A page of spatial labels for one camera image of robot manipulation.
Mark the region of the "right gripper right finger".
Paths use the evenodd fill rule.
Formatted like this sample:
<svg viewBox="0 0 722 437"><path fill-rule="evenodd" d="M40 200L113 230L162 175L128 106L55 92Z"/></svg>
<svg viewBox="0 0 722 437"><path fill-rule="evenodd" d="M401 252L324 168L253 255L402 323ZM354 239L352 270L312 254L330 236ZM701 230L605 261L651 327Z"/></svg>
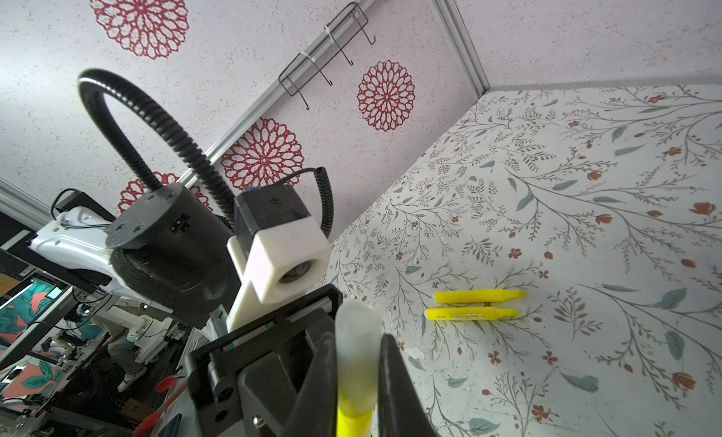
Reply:
<svg viewBox="0 0 722 437"><path fill-rule="evenodd" d="M378 381L378 435L436 437L393 335L383 334Z"/></svg>

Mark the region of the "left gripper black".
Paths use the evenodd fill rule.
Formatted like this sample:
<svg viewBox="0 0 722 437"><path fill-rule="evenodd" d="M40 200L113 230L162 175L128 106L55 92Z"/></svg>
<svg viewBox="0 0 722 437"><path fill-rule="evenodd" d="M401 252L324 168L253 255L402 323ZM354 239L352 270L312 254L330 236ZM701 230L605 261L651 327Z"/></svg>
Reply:
<svg viewBox="0 0 722 437"><path fill-rule="evenodd" d="M282 435L342 302L328 284L186 356L199 435Z"/></svg>

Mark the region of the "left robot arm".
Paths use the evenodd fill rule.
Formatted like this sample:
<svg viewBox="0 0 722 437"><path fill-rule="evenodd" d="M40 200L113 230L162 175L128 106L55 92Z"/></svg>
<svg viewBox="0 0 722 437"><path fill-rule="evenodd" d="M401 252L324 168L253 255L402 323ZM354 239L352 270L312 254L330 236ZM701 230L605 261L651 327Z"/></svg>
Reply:
<svg viewBox="0 0 722 437"><path fill-rule="evenodd" d="M331 354L342 301L321 283L334 199L327 179L317 183L320 219L287 181L239 194L231 223L173 184L112 222L84 207L64 212L31 247L65 268L107 276L110 294L160 307L207 335L185 358L178 388L200 435L240 426L246 436L291 436L313 361Z"/></svg>

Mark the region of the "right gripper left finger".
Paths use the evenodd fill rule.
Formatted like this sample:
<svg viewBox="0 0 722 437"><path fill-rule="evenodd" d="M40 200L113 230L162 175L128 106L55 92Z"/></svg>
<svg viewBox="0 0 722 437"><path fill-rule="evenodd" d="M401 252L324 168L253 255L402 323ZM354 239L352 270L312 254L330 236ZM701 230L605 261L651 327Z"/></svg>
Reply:
<svg viewBox="0 0 722 437"><path fill-rule="evenodd" d="M338 356L336 337L324 333L282 437L337 435Z"/></svg>

